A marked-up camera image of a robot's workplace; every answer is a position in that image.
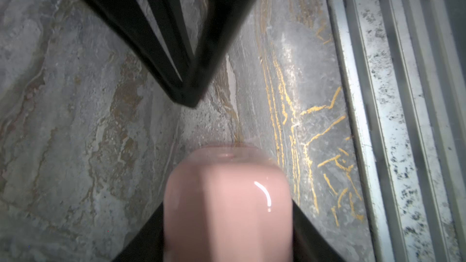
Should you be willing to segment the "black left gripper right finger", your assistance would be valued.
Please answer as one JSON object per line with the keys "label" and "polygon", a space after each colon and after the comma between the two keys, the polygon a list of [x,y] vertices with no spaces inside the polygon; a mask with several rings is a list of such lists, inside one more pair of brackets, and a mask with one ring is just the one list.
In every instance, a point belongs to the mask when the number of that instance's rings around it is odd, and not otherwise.
{"label": "black left gripper right finger", "polygon": [[292,226],[294,262],[345,261],[324,239],[295,201],[292,203]]}

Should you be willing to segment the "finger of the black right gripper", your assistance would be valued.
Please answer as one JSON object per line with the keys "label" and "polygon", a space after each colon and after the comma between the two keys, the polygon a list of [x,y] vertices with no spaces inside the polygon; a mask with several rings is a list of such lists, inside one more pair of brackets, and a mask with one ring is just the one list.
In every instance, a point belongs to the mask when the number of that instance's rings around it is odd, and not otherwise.
{"label": "finger of the black right gripper", "polygon": [[194,108],[255,0],[207,0],[208,15],[192,48],[180,0],[148,0],[159,40],[137,0],[84,0],[135,52],[173,102]]}

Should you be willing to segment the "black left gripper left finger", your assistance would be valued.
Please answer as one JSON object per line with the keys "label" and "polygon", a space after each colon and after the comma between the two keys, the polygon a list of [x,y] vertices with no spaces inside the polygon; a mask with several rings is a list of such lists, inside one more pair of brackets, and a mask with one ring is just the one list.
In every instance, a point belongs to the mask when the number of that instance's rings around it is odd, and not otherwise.
{"label": "black left gripper left finger", "polygon": [[164,260],[163,203],[113,262],[162,262]]}

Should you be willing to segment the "pink pencil sharpener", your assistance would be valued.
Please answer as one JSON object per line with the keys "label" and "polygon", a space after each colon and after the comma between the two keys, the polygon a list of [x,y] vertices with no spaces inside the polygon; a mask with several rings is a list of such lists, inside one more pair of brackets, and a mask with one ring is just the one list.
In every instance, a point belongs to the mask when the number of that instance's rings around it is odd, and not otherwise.
{"label": "pink pencil sharpener", "polygon": [[163,199],[167,262],[290,262],[292,198],[255,146],[208,146],[170,174]]}

